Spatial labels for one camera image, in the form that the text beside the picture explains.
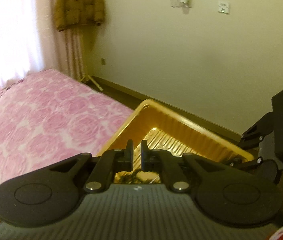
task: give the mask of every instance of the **gold tray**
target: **gold tray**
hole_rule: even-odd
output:
[[[102,155],[109,149],[124,149],[128,139],[134,141],[134,170],[141,167],[142,140],[147,140],[149,149],[168,150],[174,156],[190,152],[216,162],[226,161],[237,155],[241,156],[243,162],[254,159],[250,153],[150,99],[136,108],[97,155]],[[115,182],[125,173],[117,174]],[[143,179],[156,177],[149,172],[141,176]]]

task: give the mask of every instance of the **pink bedspread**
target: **pink bedspread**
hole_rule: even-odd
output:
[[[0,183],[81,152],[95,155],[131,112],[56,70],[0,91]]]

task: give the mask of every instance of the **black round pad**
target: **black round pad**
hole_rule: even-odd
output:
[[[254,175],[264,177],[275,184],[277,184],[280,179],[280,174],[278,174],[278,165],[274,160],[265,160],[255,170]]]
[[[78,200],[67,173],[34,171],[0,185],[0,221],[19,227],[48,225],[69,215]]]
[[[280,210],[282,199],[276,186],[264,178],[236,170],[206,173],[195,199],[213,219],[231,226],[267,223]]]
[[[19,202],[27,205],[44,203],[49,200],[51,196],[51,188],[40,183],[26,184],[18,188],[15,192],[15,198]]]
[[[225,199],[240,205],[254,203],[260,197],[260,192],[256,187],[244,183],[235,183],[226,186],[223,194]]]

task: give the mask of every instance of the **wall switch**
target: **wall switch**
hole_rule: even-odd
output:
[[[224,2],[224,1],[219,1],[218,2],[218,11],[220,13],[230,14],[230,3]]]
[[[180,7],[190,8],[191,0],[179,0]]]
[[[170,0],[171,7],[180,7],[180,0]]]

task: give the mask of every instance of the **light switch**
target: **light switch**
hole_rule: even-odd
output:
[[[230,13],[230,3],[225,2],[225,1],[219,1],[218,2],[218,11],[221,12],[221,13],[229,14]]]
[[[180,7],[180,0],[170,0],[171,7]]]

